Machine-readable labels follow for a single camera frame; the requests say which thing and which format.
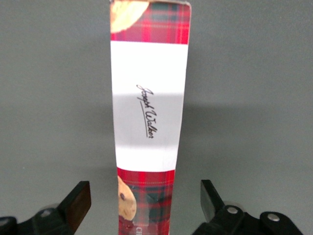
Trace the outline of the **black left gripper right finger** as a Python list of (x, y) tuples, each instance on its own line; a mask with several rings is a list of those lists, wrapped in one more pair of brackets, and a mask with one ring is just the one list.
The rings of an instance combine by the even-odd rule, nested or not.
[(193, 235), (301, 235), (286, 215), (266, 211), (255, 218), (235, 205), (226, 205), (210, 180), (201, 180), (201, 208), (206, 222)]

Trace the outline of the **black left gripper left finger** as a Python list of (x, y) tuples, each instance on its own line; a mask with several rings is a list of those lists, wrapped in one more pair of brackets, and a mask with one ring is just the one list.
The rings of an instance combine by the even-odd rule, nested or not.
[(56, 207), (38, 211), (18, 223), (13, 216), (0, 218), (2, 235), (73, 235), (91, 207), (90, 184), (80, 181)]

